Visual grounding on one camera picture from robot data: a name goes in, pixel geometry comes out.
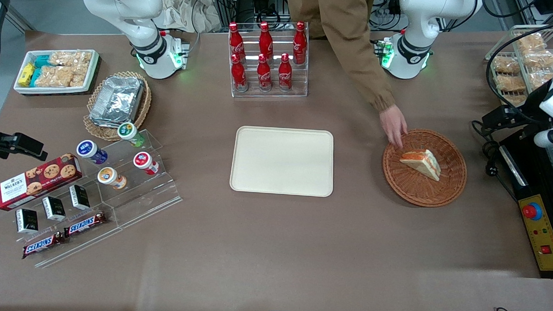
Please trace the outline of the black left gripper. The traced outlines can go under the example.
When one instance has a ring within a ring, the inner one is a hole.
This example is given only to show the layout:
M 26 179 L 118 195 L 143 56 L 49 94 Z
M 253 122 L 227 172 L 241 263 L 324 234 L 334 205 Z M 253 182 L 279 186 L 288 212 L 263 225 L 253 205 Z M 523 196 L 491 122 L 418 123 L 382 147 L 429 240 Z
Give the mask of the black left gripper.
M 510 107 L 502 104 L 482 117 L 482 128 L 485 130 L 504 130 L 530 126 L 532 132 L 537 132 L 543 126 L 543 111 L 537 106 L 520 105 Z

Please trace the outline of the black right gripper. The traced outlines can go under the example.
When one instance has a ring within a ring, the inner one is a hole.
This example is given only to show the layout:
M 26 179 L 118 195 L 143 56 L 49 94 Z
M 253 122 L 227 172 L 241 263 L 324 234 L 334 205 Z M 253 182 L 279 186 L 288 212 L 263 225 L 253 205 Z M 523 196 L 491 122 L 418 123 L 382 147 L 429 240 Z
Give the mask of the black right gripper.
M 11 153 L 17 152 L 33 157 L 40 161 L 46 161 L 48 153 L 44 151 L 44 144 L 30 136 L 20 134 L 6 134 L 0 132 L 0 158 L 7 159 Z

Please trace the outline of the bare person hand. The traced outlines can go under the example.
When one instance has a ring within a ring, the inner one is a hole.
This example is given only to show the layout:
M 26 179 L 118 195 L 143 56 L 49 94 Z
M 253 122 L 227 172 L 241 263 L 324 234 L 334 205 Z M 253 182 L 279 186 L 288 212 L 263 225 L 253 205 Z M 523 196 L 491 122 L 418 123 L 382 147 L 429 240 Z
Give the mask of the bare person hand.
M 404 114 L 396 105 L 392 105 L 380 113 L 379 119 L 388 142 L 397 148 L 402 148 L 402 136 L 408 132 Z

